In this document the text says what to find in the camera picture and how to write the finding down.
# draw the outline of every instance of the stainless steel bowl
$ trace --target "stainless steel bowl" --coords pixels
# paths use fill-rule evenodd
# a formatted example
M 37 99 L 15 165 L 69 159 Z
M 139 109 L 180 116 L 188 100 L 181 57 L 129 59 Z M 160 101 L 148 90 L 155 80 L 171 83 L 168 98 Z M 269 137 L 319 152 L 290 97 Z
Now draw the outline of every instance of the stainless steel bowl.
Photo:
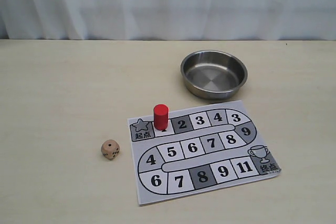
M 245 84 L 247 69 L 234 57 L 221 51 L 193 52 L 181 63 L 187 89 L 203 99 L 231 98 Z

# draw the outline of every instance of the red game piece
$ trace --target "red game piece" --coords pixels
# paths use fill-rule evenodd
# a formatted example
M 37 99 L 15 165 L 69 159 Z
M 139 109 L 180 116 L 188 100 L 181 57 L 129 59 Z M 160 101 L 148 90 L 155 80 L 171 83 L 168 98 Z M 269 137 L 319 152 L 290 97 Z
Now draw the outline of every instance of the red game piece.
M 164 131 L 168 127 L 169 109 L 164 104 L 158 104 L 154 107 L 154 127 L 158 131 Z

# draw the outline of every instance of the wooden dice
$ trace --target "wooden dice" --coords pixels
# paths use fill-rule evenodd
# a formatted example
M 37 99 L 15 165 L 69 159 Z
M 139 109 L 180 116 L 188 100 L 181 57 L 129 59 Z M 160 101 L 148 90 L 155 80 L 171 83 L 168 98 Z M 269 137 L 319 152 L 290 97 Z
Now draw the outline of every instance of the wooden dice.
M 100 150 L 104 157 L 114 159 L 118 155 L 120 147 L 116 141 L 107 140 L 103 143 Z

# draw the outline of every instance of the beige table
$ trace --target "beige table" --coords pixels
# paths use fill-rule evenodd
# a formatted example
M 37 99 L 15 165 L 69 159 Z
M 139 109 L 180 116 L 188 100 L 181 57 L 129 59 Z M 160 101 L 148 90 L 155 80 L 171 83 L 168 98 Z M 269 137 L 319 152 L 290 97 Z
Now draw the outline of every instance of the beige table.
M 127 118 L 209 104 L 192 51 L 240 58 L 238 95 L 282 173 L 138 206 Z M 0 223 L 335 223 L 336 42 L 0 41 Z M 101 144 L 117 140 L 108 161 Z

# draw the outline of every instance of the game board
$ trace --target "game board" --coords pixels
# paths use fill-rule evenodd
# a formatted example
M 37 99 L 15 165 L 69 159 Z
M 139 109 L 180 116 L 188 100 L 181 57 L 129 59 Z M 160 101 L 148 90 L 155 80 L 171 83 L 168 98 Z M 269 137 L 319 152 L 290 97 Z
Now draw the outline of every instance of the game board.
M 241 101 L 128 119 L 139 205 L 277 176 L 281 169 Z

